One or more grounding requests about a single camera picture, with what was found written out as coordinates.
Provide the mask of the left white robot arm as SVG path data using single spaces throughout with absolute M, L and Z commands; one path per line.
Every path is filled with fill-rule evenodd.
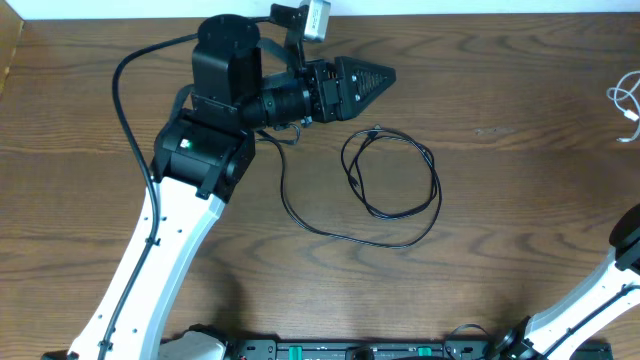
M 218 15 L 193 35 L 194 80 L 175 99 L 168 123 L 141 169 L 147 190 L 132 238 L 94 315 L 65 359 L 221 359 L 226 344 L 193 329 L 162 337 L 188 269 L 255 155 L 255 135 L 293 122 L 358 116 L 396 79 L 394 69 L 346 56 L 306 61 L 328 19 L 309 7 L 274 6 L 269 22 Z

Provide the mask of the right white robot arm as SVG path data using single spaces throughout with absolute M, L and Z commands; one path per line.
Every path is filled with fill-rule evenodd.
M 617 222 L 603 262 L 550 308 L 499 337 L 489 359 L 570 358 L 600 329 L 639 304 L 639 207 Z

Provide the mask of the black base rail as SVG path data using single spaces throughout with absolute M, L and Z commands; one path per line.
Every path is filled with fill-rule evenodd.
M 484 359 L 490 349 L 484 340 L 442 342 L 285 342 L 271 339 L 218 343 L 203 333 L 160 346 L 160 359 L 222 360 L 348 360 L 348 359 Z

